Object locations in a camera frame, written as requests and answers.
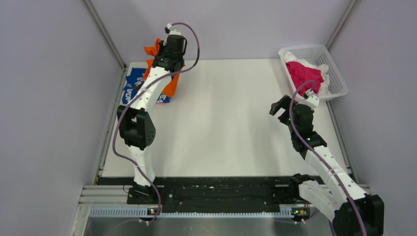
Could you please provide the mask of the orange t-shirt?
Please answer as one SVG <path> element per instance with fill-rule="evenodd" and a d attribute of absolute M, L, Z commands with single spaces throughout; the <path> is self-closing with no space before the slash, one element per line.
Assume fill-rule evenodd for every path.
<path fill-rule="evenodd" d="M 146 71 L 144 73 L 144 76 L 143 76 L 143 78 L 145 80 L 148 78 L 149 73 L 150 73 L 150 69 L 151 69 L 152 64 L 153 64 L 153 60 L 156 57 L 157 53 L 159 52 L 159 49 L 160 49 L 159 43 L 160 42 L 161 42 L 161 39 L 160 38 L 157 38 L 155 40 L 155 43 L 154 43 L 153 46 L 144 47 L 145 53 L 148 56 L 152 56 L 152 59 L 147 59 L 146 60 L 146 63 L 148 65 L 148 67 L 147 67 L 147 69 L 146 69 Z M 172 98 L 175 95 L 176 90 L 177 90 L 177 84 L 178 84 L 178 81 L 179 81 L 179 77 L 180 77 L 180 75 L 179 74 L 176 74 L 172 78 L 171 82 L 168 85 L 166 85 L 166 87 L 163 89 L 163 91 L 162 91 L 162 94 L 163 95 L 166 95 L 169 98 Z"/>

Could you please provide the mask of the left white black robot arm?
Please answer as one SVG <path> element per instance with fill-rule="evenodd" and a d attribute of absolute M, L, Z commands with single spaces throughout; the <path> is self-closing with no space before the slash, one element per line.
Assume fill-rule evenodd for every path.
<path fill-rule="evenodd" d="M 130 161 L 134 166 L 132 195 L 139 194 L 145 203 L 158 199 L 154 184 L 155 173 L 147 156 L 147 148 L 156 137 L 156 128 L 150 113 L 160 97 L 175 94 L 179 73 L 184 67 L 187 40 L 180 34 L 170 34 L 166 39 L 157 39 L 152 47 L 145 47 L 151 56 L 143 80 L 139 83 L 136 95 L 117 109 L 117 135 L 124 141 L 129 156 L 120 157 Z"/>

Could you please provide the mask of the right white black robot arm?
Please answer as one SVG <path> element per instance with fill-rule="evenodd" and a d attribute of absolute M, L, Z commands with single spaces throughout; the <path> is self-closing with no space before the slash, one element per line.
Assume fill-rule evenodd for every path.
<path fill-rule="evenodd" d="M 278 120 L 286 125 L 296 152 L 309 164 L 327 186 L 310 175 L 295 174 L 290 180 L 289 198 L 295 203 L 311 203 L 331 224 L 335 236 L 381 236 L 384 233 L 385 204 L 380 196 L 367 193 L 337 162 L 324 139 L 314 131 L 316 95 L 302 102 L 284 95 L 273 103 L 270 115 L 280 109 Z"/>

